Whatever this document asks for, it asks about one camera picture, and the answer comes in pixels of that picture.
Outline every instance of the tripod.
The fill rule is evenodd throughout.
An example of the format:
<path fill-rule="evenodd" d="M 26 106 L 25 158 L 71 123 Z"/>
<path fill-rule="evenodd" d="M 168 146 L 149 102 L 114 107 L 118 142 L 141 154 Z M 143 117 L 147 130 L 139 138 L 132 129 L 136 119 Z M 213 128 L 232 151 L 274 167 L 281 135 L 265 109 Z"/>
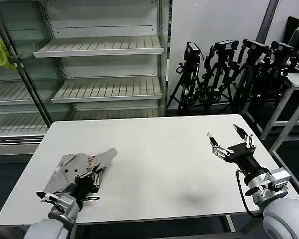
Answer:
<path fill-rule="evenodd" d="M 231 70 L 236 72 L 237 69 L 239 69 L 237 62 L 232 61 L 238 44 L 239 41 L 228 40 L 218 42 L 210 48 L 209 55 L 206 57 L 205 62 L 206 73 L 202 76 L 204 81 L 201 83 L 204 91 L 202 91 L 203 94 L 200 97 L 200 102 L 204 103 L 206 109 L 209 109 L 214 103 L 220 102 L 223 96 L 229 101 L 232 111 L 234 111 L 230 84 L 235 80 L 235 77 L 234 75 L 229 77 L 229 74 Z M 210 61 L 214 57 L 215 52 L 218 55 L 218 61 L 214 64 L 213 68 L 211 68 Z M 213 84 L 209 86 L 209 81 L 214 76 L 215 70 L 216 75 Z M 223 72 L 224 78 L 222 83 L 224 84 L 218 88 L 219 79 Z"/>
<path fill-rule="evenodd" d="M 275 106 L 278 106 L 283 92 L 290 87 L 287 80 L 288 73 L 294 69 L 297 63 L 293 47 L 284 43 L 272 42 L 270 52 L 275 56 L 274 62 L 271 64 L 269 59 L 259 67 L 258 76 L 253 86 L 251 112 L 255 124 L 258 122 L 259 110 L 268 97 L 272 96 Z M 291 61 L 290 66 L 287 66 L 288 59 Z"/>
<path fill-rule="evenodd" d="M 250 92 L 254 83 L 254 80 L 257 75 L 257 68 L 259 66 L 256 65 L 258 59 L 261 57 L 262 54 L 266 54 L 266 64 L 268 61 L 270 61 L 270 55 L 271 52 L 269 50 L 269 47 L 258 43 L 256 41 L 250 41 L 245 39 L 243 41 L 243 45 L 241 47 L 239 57 L 238 57 L 238 63 L 241 63 L 243 55 L 245 53 L 246 48 L 249 48 L 248 50 L 248 56 L 246 63 L 242 65 L 242 67 L 236 71 L 234 74 L 234 77 L 238 77 L 239 74 L 243 73 L 243 76 L 238 84 L 238 87 L 235 92 L 235 96 L 233 99 L 233 102 L 235 105 L 241 105 L 243 108 L 242 112 L 244 112 L 245 108 L 248 107 L 249 104 L 246 106 L 246 101 L 248 97 L 250 96 Z"/>
<path fill-rule="evenodd" d="M 178 103 L 177 113 L 180 114 L 181 110 L 187 110 L 190 106 L 195 104 L 199 98 L 199 90 L 195 90 L 196 85 L 201 85 L 198 77 L 200 68 L 200 50 L 196 44 L 188 42 L 184 54 L 184 65 L 179 64 L 176 72 L 182 74 L 173 93 L 169 97 L 166 109 L 170 106 L 171 102 L 175 100 Z M 177 99 L 175 95 L 179 87 L 182 86 L 180 98 Z"/>

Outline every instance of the shelf rack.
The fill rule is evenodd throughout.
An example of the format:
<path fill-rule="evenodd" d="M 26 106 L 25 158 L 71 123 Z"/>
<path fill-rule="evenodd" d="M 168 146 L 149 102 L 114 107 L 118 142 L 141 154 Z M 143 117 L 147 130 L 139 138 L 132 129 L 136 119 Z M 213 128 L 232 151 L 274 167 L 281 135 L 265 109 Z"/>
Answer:
<path fill-rule="evenodd" d="M 73 115 L 73 120 L 110 120 L 152 117 L 158 117 L 158 109 L 77 111 Z"/>
<path fill-rule="evenodd" d="M 36 84 L 38 93 L 43 101 L 50 100 L 56 91 L 54 81 L 41 80 Z M 33 100 L 23 81 L 0 82 L 0 105 L 33 104 Z"/>
<path fill-rule="evenodd" d="M 47 126 L 39 113 L 0 115 L 0 135 L 43 135 Z"/>
<path fill-rule="evenodd" d="M 162 54 L 157 36 L 86 37 L 52 39 L 35 57 Z"/>
<path fill-rule="evenodd" d="M 51 101 L 79 103 L 161 98 L 158 77 L 128 77 L 66 80 Z"/>

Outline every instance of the yellow cloth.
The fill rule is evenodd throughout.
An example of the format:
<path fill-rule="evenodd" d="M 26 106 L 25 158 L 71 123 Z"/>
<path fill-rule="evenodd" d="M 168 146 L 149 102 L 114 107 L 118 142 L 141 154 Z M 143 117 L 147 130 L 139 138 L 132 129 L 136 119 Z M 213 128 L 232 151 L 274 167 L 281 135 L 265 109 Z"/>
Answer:
<path fill-rule="evenodd" d="M 13 71 L 16 70 L 16 67 L 11 59 L 8 50 L 5 47 L 2 39 L 0 38 L 0 66 L 7 67 Z"/>

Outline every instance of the metal frame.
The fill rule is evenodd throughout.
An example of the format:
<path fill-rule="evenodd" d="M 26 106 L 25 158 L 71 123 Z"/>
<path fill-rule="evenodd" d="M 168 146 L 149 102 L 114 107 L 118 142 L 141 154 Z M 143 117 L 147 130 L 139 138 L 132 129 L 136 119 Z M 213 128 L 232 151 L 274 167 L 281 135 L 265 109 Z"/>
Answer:
<path fill-rule="evenodd" d="M 50 115 L 47 113 L 45 106 L 41 102 L 41 99 L 38 95 L 38 92 L 35 90 L 35 86 L 31 80 L 31 78 L 28 76 L 27 72 L 24 69 L 24 65 L 20 62 L 19 56 L 17 55 L 16 48 L 13 44 L 13 41 L 11 40 L 11 38 L 9 36 L 8 30 L 5 26 L 4 19 L 2 17 L 1 12 L 0 12 L 0 36 L 3 40 L 3 42 L 5 43 L 5 45 L 7 46 L 7 49 L 9 51 L 10 55 L 13 58 L 15 65 L 17 66 L 17 70 L 18 70 L 27 90 L 29 91 L 29 94 L 31 95 L 31 98 L 34 101 L 34 104 L 36 105 L 37 109 L 39 110 L 46 125 L 48 127 L 50 127 L 52 124 L 52 119 L 51 119 Z"/>
<path fill-rule="evenodd" d="M 160 65 L 158 75 L 162 91 L 162 98 L 158 101 L 158 108 L 161 111 L 160 115 L 164 115 L 167 103 L 171 10 L 172 0 L 158 0 L 158 37 L 161 45 L 165 48 L 165 51 L 158 57 L 158 64 Z"/>
<path fill-rule="evenodd" d="M 8 239 L 22 239 L 23 233 L 20 229 L 0 226 L 0 234 Z"/>
<path fill-rule="evenodd" d="M 51 95 L 57 90 L 56 86 L 56 83 L 50 80 L 37 83 L 37 91 L 42 101 L 50 100 Z M 33 104 L 33 99 L 21 80 L 0 81 L 0 106 L 26 104 Z"/>
<path fill-rule="evenodd" d="M 162 98 L 158 77 L 67 80 L 53 103 L 151 100 Z"/>
<path fill-rule="evenodd" d="M 296 136 L 296 137 L 288 136 L 288 134 L 294 128 L 294 126 L 296 125 L 296 123 L 297 123 L 298 120 L 299 120 L 299 106 L 296 109 L 296 111 L 293 114 L 293 116 L 291 117 L 291 119 L 289 120 L 289 122 L 286 124 L 285 128 L 283 129 L 283 131 L 281 132 L 281 134 L 279 135 L 279 137 L 277 138 L 277 140 L 274 142 L 274 144 L 269 149 L 269 153 L 271 154 L 271 156 L 273 156 L 278 161 L 278 163 L 280 165 L 282 165 L 291 174 L 291 176 L 292 176 L 292 183 L 295 186 L 296 190 L 299 192 L 299 181 L 291 173 L 291 171 L 289 170 L 289 168 L 286 166 L 286 164 L 283 162 L 283 160 L 281 159 L 281 157 L 277 153 L 277 150 L 279 149 L 279 147 L 281 146 L 281 144 L 284 141 L 287 141 L 287 140 L 299 140 L 298 136 Z"/>
<path fill-rule="evenodd" d="M 264 20 L 261 24 L 261 27 L 259 29 L 256 41 L 260 43 L 265 43 L 269 28 L 271 26 L 271 23 L 273 21 L 276 9 L 278 7 L 279 0 L 270 0 L 268 4 L 268 8 L 266 10 Z"/>
<path fill-rule="evenodd" d="M 41 57 L 162 54 L 157 36 L 53 39 L 33 54 Z"/>
<path fill-rule="evenodd" d="M 47 12 L 47 9 L 46 9 L 46 6 L 47 5 L 47 0 L 40 0 L 40 4 L 39 4 L 39 7 L 40 7 L 40 11 L 41 11 L 41 16 L 42 16 L 42 19 L 43 19 L 43 22 L 47 28 L 47 32 L 49 34 L 49 37 L 50 39 L 53 39 L 55 36 L 53 34 L 53 28 L 51 26 L 51 23 L 50 23 L 50 19 L 49 19 L 49 15 L 48 15 L 48 12 Z M 64 83 L 65 80 L 66 80 L 66 73 L 65 73 L 65 70 L 64 70 L 64 66 L 63 66 L 63 63 L 62 63 L 62 60 L 60 57 L 56 58 L 57 59 L 57 65 L 58 65 L 58 70 L 59 70 L 59 74 L 60 76 L 62 77 L 62 82 Z M 71 118 L 71 115 L 74 114 L 75 112 L 75 105 L 74 104 L 69 104 L 70 106 L 70 110 L 69 110 L 69 118 L 66 117 L 66 119 L 70 119 Z"/>
<path fill-rule="evenodd" d="M 284 110 L 286 104 L 288 103 L 294 91 L 299 91 L 299 87 L 291 86 L 289 89 L 286 90 L 274 114 L 272 115 L 272 117 L 270 118 L 270 120 L 268 121 L 264 129 L 262 129 L 258 124 L 256 125 L 258 131 L 261 134 L 260 135 L 261 140 L 265 140 L 267 138 L 268 134 L 270 133 L 273 127 L 286 126 L 288 124 L 289 121 L 285 121 L 285 120 L 277 121 L 277 119 L 281 115 L 282 111 Z M 250 103 L 245 104 L 245 107 L 243 109 L 243 114 L 247 116 L 252 122 L 255 122 L 254 118 L 248 113 L 249 105 Z"/>
<path fill-rule="evenodd" d="M 109 120 L 158 117 L 158 109 L 76 111 L 73 120 Z"/>
<path fill-rule="evenodd" d="M 37 143 L 29 143 L 29 144 L 20 144 L 18 142 L 17 145 L 9 145 L 7 143 L 4 143 L 4 145 L 0 145 L 0 155 L 7 156 L 7 155 L 34 154 L 42 139 L 43 137 L 38 138 Z M 28 163 L 28 160 L 19 160 L 19 159 L 16 160 L 15 158 L 13 158 L 13 160 L 4 159 L 4 161 L 0 161 L 0 163 L 2 164 Z"/>
<path fill-rule="evenodd" d="M 67 79 L 141 77 L 158 75 L 158 55 L 64 57 Z"/>
<path fill-rule="evenodd" d="M 124 3 L 110 0 L 101 4 L 81 0 L 78 7 L 76 1 L 58 0 L 49 1 L 46 10 L 55 38 L 139 36 L 157 35 L 157 4 L 157 0 L 126 0 Z"/>
<path fill-rule="evenodd" d="M 224 227 L 224 231 L 226 231 L 225 233 L 170 237 L 170 238 L 159 238 L 159 239 L 242 239 L 243 238 L 243 235 L 240 232 L 236 231 L 230 215 L 219 216 L 219 218 Z"/>

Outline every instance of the white table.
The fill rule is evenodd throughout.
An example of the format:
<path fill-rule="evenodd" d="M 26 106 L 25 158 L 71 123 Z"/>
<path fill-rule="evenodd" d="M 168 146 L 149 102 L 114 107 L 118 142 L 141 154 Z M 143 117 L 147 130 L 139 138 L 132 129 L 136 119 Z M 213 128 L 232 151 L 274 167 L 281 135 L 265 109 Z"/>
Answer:
<path fill-rule="evenodd" d="M 84 203 L 78 224 L 245 212 L 238 167 L 212 154 L 207 138 L 211 132 L 223 146 L 241 143 L 234 123 L 253 133 L 239 115 L 55 122 L 2 208 L 0 225 L 30 225 L 47 217 L 51 207 L 35 193 L 44 189 L 63 155 L 95 155 L 112 147 L 118 155 L 102 180 L 101 199 Z M 277 168 L 255 141 L 258 162 Z M 291 185 L 288 197 L 299 199 Z M 250 210 L 258 209 L 251 197 L 246 201 Z"/>

